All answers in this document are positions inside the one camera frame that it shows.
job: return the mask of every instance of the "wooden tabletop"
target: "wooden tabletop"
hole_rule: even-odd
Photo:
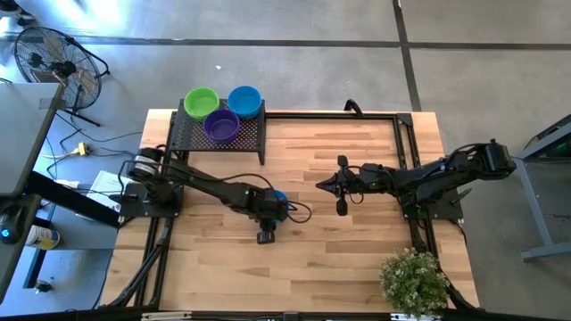
[[[172,112],[149,111],[142,146],[167,141]],[[442,157],[434,113],[413,112],[412,118],[421,162]],[[394,311],[381,295],[378,270],[395,251],[411,247],[396,200],[368,194],[340,217],[335,197],[315,187],[338,170],[339,154],[346,155],[350,165],[375,162],[398,168],[392,123],[268,119],[266,133],[265,166],[256,153],[237,152],[191,153],[189,164],[215,177],[262,174],[289,199],[308,204],[313,218],[302,225],[287,220],[277,227],[275,243],[258,245],[253,220],[186,188],[170,242],[161,309]],[[255,177],[243,181],[264,186]],[[119,231],[102,303],[115,299],[139,268],[148,226],[149,219],[136,218]],[[448,221],[435,221],[434,230],[443,270],[477,305],[462,234]]]

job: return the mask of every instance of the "black perforated shelf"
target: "black perforated shelf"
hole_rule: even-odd
[[[220,99],[220,109],[227,109],[226,99]],[[184,99],[178,104],[178,111],[170,149],[180,152],[256,152],[260,164],[264,164],[266,144],[265,101],[261,101],[258,116],[254,119],[240,119],[240,131],[236,139],[229,144],[214,143],[203,130],[203,122],[190,117],[184,106]]]

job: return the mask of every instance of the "potted plant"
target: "potted plant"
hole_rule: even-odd
[[[381,267],[383,296],[395,309],[409,316],[436,316],[447,307],[450,281],[430,253],[405,249]]]

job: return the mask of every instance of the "purple bowl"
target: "purple bowl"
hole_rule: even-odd
[[[233,111],[211,112],[203,123],[204,133],[214,142],[228,144],[236,139],[240,130],[240,119]]]

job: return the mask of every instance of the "concrete floor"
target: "concrete floor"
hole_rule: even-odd
[[[42,26],[71,35],[156,38],[398,41],[390,0],[20,0]],[[565,0],[401,0],[409,41],[450,43],[571,42]],[[12,19],[0,32],[19,32]],[[0,42],[0,77],[23,81]],[[208,47],[89,45],[111,67],[103,91],[84,114],[103,127],[83,126],[103,139],[142,130],[150,108],[176,108],[192,87],[225,96],[257,86],[270,109],[342,108],[347,98],[365,110],[410,111],[398,48]],[[569,51],[411,50],[423,111],[435,111],[450,152],[495,137],[518,154],[529,138],[569,113]],[[57,119],[52,143],[71,133]],[[85,139],[76,137],[69,147]],[[137,150],[139,136],[97,144]],[[59,177],[91,183],[116,172],[124,158],[71,159]],[[37,164],[41,170],[45,160]],[[516,175],[475,182],[464,199],[468,251],[482,307],[490,311],[570,319],[571,255],[523,263],[519,252],[540,245]],[[553,221],[563,238],[568,221]],[[12,282],[0,315],[90,308],[103,282],[113,243],[108,235],[85,251],[54,251],[42,269],[54,292],[30,294]],[[19,273],[26,269],[24,255]],[[14,302],[24,298],[25,309]]]

